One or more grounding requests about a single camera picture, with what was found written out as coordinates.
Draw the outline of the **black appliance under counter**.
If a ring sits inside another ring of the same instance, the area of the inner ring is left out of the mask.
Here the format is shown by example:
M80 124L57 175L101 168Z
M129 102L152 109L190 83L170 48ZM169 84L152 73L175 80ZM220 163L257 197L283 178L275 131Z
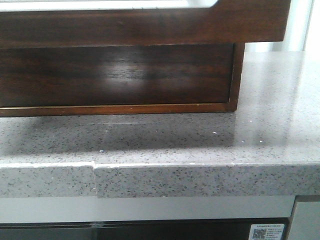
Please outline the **black appliance under counter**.
M284 224L288 218L126 220L2 223L2 240L249 240L251 225Z

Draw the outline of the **white QR code label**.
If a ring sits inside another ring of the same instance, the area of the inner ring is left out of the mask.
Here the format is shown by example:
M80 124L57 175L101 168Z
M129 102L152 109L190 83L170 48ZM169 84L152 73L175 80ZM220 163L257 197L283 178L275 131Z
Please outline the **white QR code label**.
M252 224L250 226L249 240L281 240L285 225L280 224Z

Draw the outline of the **dark wooden drawer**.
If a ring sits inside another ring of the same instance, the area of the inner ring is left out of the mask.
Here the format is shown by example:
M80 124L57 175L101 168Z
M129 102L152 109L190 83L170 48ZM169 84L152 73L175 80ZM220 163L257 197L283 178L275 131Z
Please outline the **dark wooden drawer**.
M220 0L209 8L0 14L3 49L279 42L288 0Z

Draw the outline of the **dark wooden drawer cabinet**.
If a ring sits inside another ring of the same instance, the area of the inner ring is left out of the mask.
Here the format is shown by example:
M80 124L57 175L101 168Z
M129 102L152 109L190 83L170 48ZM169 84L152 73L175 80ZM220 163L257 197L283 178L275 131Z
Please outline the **dark wooden drawer cabinet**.
M234 112L242 43L3 49L2 117Z

